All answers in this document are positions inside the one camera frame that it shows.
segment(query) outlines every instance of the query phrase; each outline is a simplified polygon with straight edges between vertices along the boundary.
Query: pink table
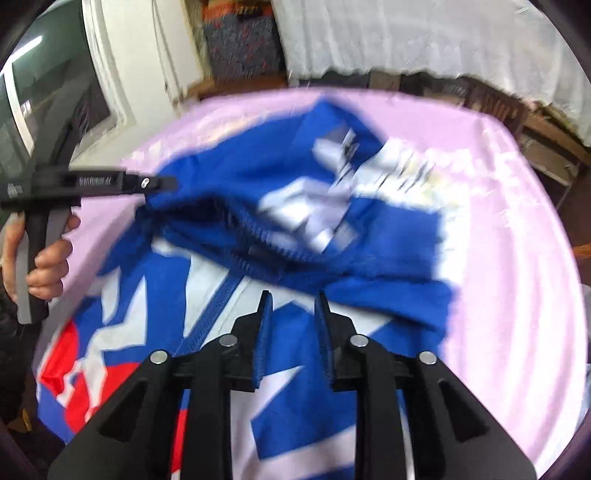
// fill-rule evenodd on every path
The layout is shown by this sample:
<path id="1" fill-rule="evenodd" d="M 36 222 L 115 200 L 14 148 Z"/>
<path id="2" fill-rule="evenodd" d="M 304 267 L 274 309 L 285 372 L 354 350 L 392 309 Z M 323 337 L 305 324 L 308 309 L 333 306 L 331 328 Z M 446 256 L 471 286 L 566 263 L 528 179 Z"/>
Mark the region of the pink table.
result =
<path id="1" fill-rule="evenodd" d="M 429 155 L 470 188 L 467 269 L 449 319 L 444 360 L 541 475 L 572 437 L 582 404 L 583 300 L 558 217 L 513 138 L 494 119 L 404 95 L 285 90 L 203 102 L 122 165 L 156 172 L 175 155 L 215 145 L 276 112 L 306 108 L 321 95 L 338 98 L 376 131 Z M 46 336 L 71 314 L 141 202 L 83 202 L 82 226 L 71 234 L 66 293 Z"/>

